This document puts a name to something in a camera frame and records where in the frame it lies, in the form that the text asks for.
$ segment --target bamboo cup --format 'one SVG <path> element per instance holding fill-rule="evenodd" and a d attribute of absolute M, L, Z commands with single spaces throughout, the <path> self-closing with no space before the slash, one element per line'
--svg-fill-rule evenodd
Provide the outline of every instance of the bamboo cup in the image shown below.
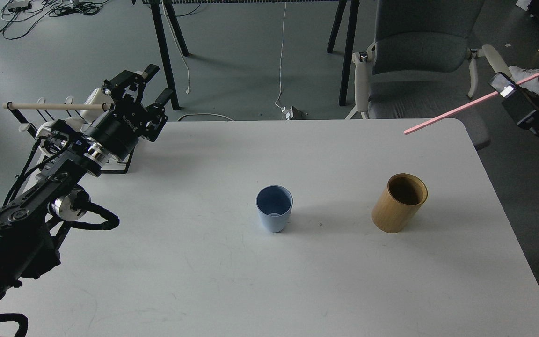
<path fill-rule="evenodd" d="M 428 189 L 421 179 L 408 173 L 398 173 L 389 179 L 371 218 L 384 232 L 400 232 L 427 198 Z"/>

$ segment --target blue cup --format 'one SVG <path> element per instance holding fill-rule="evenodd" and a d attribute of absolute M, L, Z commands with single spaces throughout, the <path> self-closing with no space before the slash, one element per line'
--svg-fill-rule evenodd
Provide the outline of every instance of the blue cup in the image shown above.
<path fill-rule="evenodd" d="M 257 194 L 261 224 L 273 233 L 284 229 L 292 211 L 292 194 L 282 186 L 267 186 Z"/>

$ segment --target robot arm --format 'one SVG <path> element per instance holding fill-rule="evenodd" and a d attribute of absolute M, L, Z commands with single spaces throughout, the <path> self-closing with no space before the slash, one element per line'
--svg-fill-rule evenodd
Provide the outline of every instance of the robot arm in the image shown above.
<path fill-rule="evenodd" d="M 84 132 L 56 121 L 43 138 L 59 150 L 37 166 L 38 182 L 0 208 L 0 300 L 11 287 L 22 286 L 20 277 L 39 278 L 60 265 L 59 248 L 70 228 L 110 230 L 118 226 L 116 215 L 90 201 L 78 185 L 86 174 L 99 176 L 109 156 L 124 159 L 140 137 L 155 141 L 167 116 L 164 105 L 171 90 L 165 89 L 155 103 L 141 104 L 145 85 L 157 73 L 150 65 L 142 73 L 123 71 L 103 83 L 113 105 Z M 101 224 L 77 222 L 87 211 L 100 215 Z M 63 222 L 58 232 L 51 230 Z M 17 336 L 26 334 L 28 320 L 21 314 L 0 314 L 0 322 L 15 321 Z"/>

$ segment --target white table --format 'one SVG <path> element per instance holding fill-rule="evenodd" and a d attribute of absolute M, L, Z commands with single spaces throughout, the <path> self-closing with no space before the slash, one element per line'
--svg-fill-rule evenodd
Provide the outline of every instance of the white table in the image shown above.
<path fill-rule="evenodd" d="M 462 124 L 402 135 L 417 122 L 168 123 L 128 175 L 82 181 L 120 226 L 72 230 L 0 312 L 30 336 L 539 336 L 539 287 Z M 400 172 L 430 196 L 387 234 L 371 209 Z M 275 234 L 255 209 L 273 184 L 294 198 Z"/>

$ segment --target table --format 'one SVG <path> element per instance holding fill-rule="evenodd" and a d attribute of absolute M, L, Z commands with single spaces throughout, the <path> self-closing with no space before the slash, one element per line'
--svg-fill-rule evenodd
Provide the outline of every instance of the table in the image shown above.
<path fill-rule="evenodd" d="M 418 122 L 168 123 L 130 173 L 81 182 L 120 226 L 72 230 L 0 312 L 33 336 L 539 336 L 539 287 L 462 123 L 402 135 Z M 430 196 L 387 234 L 370 214 L 399 172 Z M 282 233 L 257 220 L 272 184 L 294 198 Z"/>
<path fill-rule="evenodd" d="M 143 0 L 144 4 L 150 4 L 151 14 L 153 16 L 153 24 L 155 27 L 155 34 L 158 39 L 159 53 L 161 55 L 163 63 L 163 72 L 165 73 L 166 83 L 168 88 L 173 90 L 170 102 L 172 104 L 172 110 L 179 110 L 180 105 L 178 103 L 178 94 L 176 91 L 176 85 L 174 83 L 174 73 L 172 71 L 172 64 L 169 59 L 168 44 L 165 39 L 165 32 L 163 30 L 163 22 L 161 19 L 161 12 L 159 5 L 162 4 L 166 9 L 169 21 L 172 25 L 172 29 L 176 35 L 176 41 L 180 47 L 180 52 L 183 56 L 190 56 L 188 47 L 184 42 L 184 36 L 182 36 L 182 30 L 178 24 L 176 13 L 174 11 L 173 3 L 209 3 L 209 4 L 235 4 L 246 2 L 324 2 L 324 1 L 338 1 L 338 7 L 336 8 L 336 15 L 334 17 L 334 23 L 332 24 L 332 30 L 330 38 L 328 40 L 328 47 L 326 51 L 332 53 L 334 51 L 334 44 L 336 43 L 336 37 L 338 36 L 338 30 L 340 23 L 342 22 L 342 15 L 344 14 L 344 7 L 347 1 L 350 1 L 349 22 L 347 24 L 346 45 L 344 47 L 344 60 L 342 61 L 342 76 L 340 79 L 340 92 L 338 93 L 338 105 L 346 105 L 346 94 L 349 85 L 349 73 L 351 57 L 353 56 L 353 43 L 355 42 L 355 30 L 357 28 L 357 14 L 359 13 L 359 0 Z"/>

